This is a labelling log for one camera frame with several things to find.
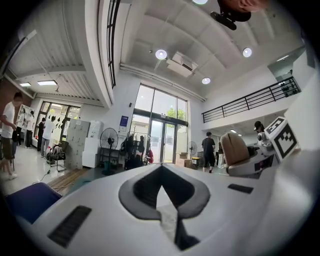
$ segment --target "man in white shirt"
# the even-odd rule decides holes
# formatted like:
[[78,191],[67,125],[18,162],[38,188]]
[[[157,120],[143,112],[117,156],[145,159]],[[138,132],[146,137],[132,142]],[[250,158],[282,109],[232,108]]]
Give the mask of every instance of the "man in white shirt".
[[13,100],[5,106],[3,114],[0,116],[0,121],[2,122],[1,143],[3,148],[3,159],[0,163],[0,170],[3,167],[6,167],[6,170],[9,173],[9,180],[13,180],[17,177],[15,173],[12,174],[9,161],[12,159],[12,133],[17,129],[14,124],[15,108],[20,107],[22,102],[22,93],[16,92]]
[[26,149],[30,149],[31,144],[32,144],[32,131],[34,130],[34,125],[35,125],[35,116],[34,112],[30,112],[30,116],[26,120],[28,122],[27,127],[26,127]]
[[51,117],[51,121],[47,120],[45,121],[44,124],[44,131],[43,131],[43,135],[42,135],[42,143],[41,143],[41,157],[44,158],[45,157],[45,152],[46,149],[48,148],[50,139],[51,139],[51,135],[52,135],[52,131],[55,128],[55,124],[54,121],[56,120],[56,117],[53,116]]

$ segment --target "blue sign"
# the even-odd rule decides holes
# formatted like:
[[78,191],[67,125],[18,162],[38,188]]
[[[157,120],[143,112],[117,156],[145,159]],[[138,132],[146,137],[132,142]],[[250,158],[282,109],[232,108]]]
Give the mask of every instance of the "blue sign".
[[127,125],[128,125],[128,119],[129,119],[129,117],[123,115],[123,116],[121,117],[120,126],[127,127]]

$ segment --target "black railing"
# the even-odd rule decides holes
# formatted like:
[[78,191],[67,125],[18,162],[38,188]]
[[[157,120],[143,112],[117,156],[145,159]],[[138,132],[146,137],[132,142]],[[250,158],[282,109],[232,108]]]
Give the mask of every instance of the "black railing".
[[203,122],[206,123],[220,118],[226,118],[271,102],[276,102],[300,92],[301,90],[295,79],[289,77],[266,88],[250,93],[247,96],[202,113]]
[[117,21],[119,5],[120,5],[120,0],[110,1],[109,11],[108,11],[108,24],[106,27],[107,57],[108,57],[108,67],[109,67],[109,72],[111,77],[112,88],[116,86],[114,45],[115,45],[115,30],[116,30],[116,21]]

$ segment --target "shorts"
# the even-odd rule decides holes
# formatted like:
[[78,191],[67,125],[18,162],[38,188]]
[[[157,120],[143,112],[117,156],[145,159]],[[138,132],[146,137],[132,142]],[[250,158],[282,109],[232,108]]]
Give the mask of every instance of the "shorts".
[[10,138],[1,137],[3,157],[7,160],[12,159],[12,144]]
[[203,157],[204,158],[204,165],[203,165],[203,167],[207,167],[208,166],[208,163],[210,163],[210,166],[211,167],[214,167],[215,166],[215,161],[216,161],[216,159],[215,159],[215,156],[214,155],[212,155],[212,156],[204,156]]

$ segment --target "air conditioner unit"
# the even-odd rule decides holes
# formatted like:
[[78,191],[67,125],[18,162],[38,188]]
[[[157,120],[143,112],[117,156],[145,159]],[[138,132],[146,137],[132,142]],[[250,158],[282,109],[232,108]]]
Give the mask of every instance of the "air conditioner unit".
[[168,69],[177,72],[185,78],[189,77],[198,67],[196,63],[178,51],[175,53],[172,59],[168,59],[166,63],[168,64]]

